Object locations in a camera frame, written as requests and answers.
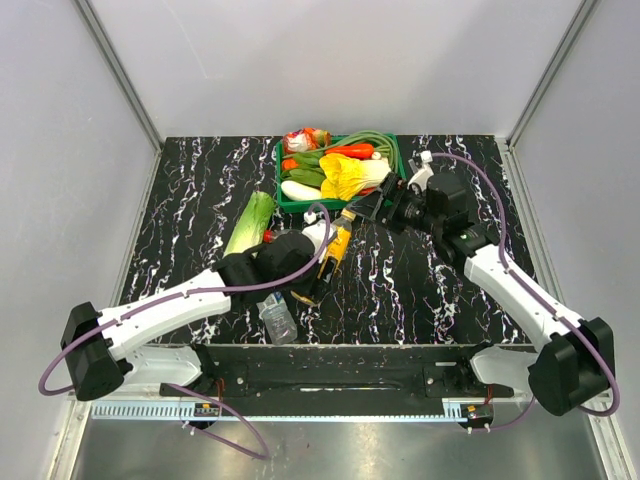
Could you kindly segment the yellow juice bottle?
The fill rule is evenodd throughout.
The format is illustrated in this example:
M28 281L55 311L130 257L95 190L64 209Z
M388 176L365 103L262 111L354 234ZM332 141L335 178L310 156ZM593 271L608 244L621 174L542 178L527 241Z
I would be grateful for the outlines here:
M352 235L352 222L356 215L343 209L341 215L332 222L334 236L329 243L317 279L322 285L329 285L343 260Z

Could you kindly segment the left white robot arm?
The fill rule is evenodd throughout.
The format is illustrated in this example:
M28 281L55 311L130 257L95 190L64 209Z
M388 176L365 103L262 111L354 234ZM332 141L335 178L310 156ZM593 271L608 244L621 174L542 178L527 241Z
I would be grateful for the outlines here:
M130 385L174 383L196 395L209 393L217 372L195 348L156 349L150 341L194 321L257 305L274 293L307 290L335 236L335 228L324 222L286 230L142 300L103 310L89 302L73 307L60 342L70 391L80 401Z

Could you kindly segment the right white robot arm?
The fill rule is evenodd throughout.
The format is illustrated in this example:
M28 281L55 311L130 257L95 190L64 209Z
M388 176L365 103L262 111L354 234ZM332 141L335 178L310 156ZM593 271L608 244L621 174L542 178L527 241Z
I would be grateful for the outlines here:
M410 183L390 173L347 208L393 233L412 228L430 234L440 259L491 296L531 341L531 353L477 348L454 373L462 393L475 396L489 384L503 385L562 416L617 389L611 327L599 317L583 319L526 275L496 235L471 221L467 191L455 175Z

